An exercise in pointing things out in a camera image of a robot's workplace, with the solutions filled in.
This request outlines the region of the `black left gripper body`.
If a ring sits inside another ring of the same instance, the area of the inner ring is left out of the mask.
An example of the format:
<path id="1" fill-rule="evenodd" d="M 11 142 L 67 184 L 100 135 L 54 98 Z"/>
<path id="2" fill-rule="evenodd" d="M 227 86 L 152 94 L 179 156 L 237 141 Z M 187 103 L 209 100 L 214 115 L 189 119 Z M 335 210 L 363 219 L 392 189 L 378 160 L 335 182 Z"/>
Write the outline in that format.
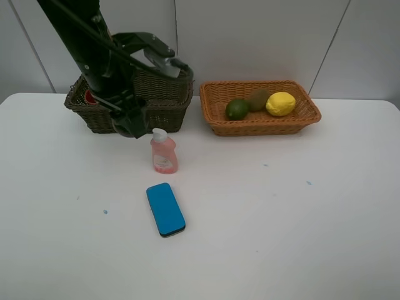
<path id="1" fill-rule="evenodd" d="M 89 90 L 113 119 L 145 119 L 146 103 L 137 97 L 134 76 L 141 62 L 133 57 L 83 56 L 81 72 Z"/>

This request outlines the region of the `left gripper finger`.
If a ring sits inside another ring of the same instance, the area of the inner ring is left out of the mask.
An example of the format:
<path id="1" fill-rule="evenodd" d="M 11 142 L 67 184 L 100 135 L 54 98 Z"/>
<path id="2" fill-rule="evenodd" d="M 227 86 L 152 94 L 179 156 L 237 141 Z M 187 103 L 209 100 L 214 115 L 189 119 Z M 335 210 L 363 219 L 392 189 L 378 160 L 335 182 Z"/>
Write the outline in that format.
<path id="1" fill-rule="evenodd" d="M 146 106 L 112 112 L 111 121 L 114 130 L 126 138 L 139 139 L 148 133 L 149 119 Z"/>

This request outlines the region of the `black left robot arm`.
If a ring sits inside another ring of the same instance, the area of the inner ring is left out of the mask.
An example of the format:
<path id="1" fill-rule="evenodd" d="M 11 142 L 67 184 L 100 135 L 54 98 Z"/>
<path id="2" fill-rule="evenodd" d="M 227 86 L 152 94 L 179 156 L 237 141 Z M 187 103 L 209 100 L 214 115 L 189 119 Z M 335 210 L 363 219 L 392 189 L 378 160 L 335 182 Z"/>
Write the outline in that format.
<path id="1" fill-rule="evenodd" d="M 114 130 L 127 138 L 145 135 L 146 104 L 135 95 L 133 66 L 84 32 L 57 1 L 38 4 L 80 69 L 91 96 L 109 114 Z"/>

